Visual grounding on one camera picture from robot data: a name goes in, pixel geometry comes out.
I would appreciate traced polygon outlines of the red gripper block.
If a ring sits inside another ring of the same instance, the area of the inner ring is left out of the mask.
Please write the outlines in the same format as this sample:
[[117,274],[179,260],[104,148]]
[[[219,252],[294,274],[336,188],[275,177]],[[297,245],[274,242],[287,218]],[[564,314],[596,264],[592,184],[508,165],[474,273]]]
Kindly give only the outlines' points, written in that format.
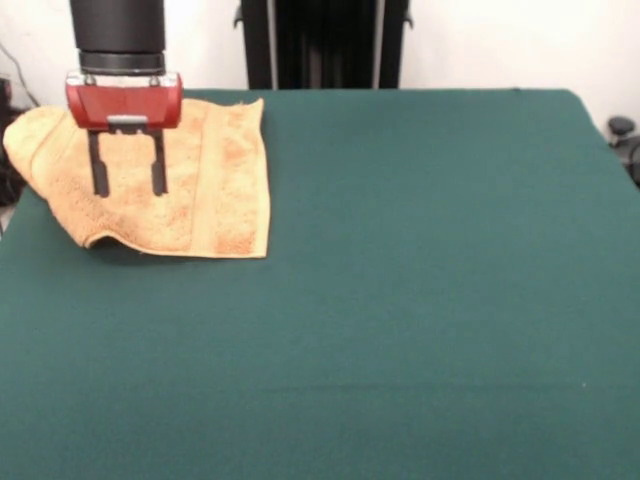
[[183,87],[179,74],[152,76],[67,75],[66,97],[79,128],[89,130],[88,147],[94,194],[108,196],[107,167],[100,155],[99,132],[133,126],[147,128],[154,144],[151,165],[156,196],[168,192],[163,129],[177,127],[181,118]]

